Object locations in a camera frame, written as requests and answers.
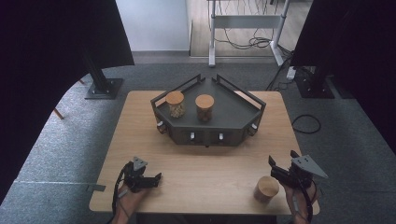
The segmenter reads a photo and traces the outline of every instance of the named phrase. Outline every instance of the black curtain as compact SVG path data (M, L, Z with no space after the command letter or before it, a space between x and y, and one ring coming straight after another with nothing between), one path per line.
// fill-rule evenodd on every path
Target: black curtain
M352 8L347 29L335 35ZM396 153L395 9L391 0L315 0L290 65L328 63L327 72L358 100Z
M88 73L81 48L100 68L134 60L115 0L10 0L0 17L2 202L53 108Z

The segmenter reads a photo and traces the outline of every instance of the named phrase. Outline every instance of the human hand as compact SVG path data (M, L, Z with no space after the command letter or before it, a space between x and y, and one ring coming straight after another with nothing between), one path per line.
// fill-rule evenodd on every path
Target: human hand
M305 196L300 189L292 189L282 183L286 192L286 201L288 202L289 209L293 215L294 224L306 224L309 223L308 218L308 208L306 206ZM311 184L311 187L306 190L308 193L311 203L314 203L318 199L317 187L315 184ZM295 198L298 211L294 207L293 197Z
M131 190L125 184L119 189L119 199L117 201L116 215L113 218L113 224L128 223L129 218L135 212L136 208L149 193L149 189L141 189L137 193Z

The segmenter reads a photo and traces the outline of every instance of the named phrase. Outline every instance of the light stand base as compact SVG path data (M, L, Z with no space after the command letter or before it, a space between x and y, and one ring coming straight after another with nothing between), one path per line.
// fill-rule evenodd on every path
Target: light stand base
M85 95L86 100L114 100L117 97L120 86L122 84L122 78L107 78L108 91L97 90L94 83L90 86L87 94Z
M319 91L314 91L309 80L305 77L295 77L294 81L303 98L334 99L332 90L326 81L323 82L322 88Z
M275 57L275 60L276 60L277 65L278 65L278 66L282 65L282 63L283 63L284 61L283 61L282 53L280 52L279 47L278 47L277 45L275 45L275 42L274 42L274 41L271 41L271 42L270 42L270 46L271 46L272 52L274 53L274 57Z
M216 44L213 43L213 48L209 44L209 67L216 67Z
M335 89L340 94L341 98L355 99L355 97L349 91L347 91L341 84L338 83L335 77L331 77L330 80L332 81L332 84L334 85Z

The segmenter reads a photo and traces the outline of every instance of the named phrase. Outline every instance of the black pole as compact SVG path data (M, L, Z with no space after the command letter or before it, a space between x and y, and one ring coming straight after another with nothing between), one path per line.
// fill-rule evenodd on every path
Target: black pole
M334 35L332 37L332 43L330 44L328 50L323 53L311 81L312 91L323 91L323 83L326 79L326 76L329 74L332 58L335 55L335 52L339 49L340 43L344 37L344 33L349 28L353 16L359 8L360 2L360 0L356 0L354 3L352 3L350 10L338 23L338 26L335 29Z
M92 60L88 49L82 45L80 50L82 61L93 80L85 99L115 99L122 84L122 78L106 78L102 69L96 66Z

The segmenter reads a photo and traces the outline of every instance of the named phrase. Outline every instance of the wooden table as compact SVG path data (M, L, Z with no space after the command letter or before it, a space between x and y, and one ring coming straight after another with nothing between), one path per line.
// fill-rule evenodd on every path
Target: wooden table
M267 103L257 133L238 147L176 145L156 129L150 100L162 91L131 91L106 155L95 191L92 211L111 211L115 181L134 156L147 161L145 176L163 173L160 186L140 204L144 213L287 215L285 191L268 204L258 203L253 191L259 179L270 175L268 156L284 169L290 150L301 154L282 96L275 91L253 91ZM318 213L314 204L314 214Z

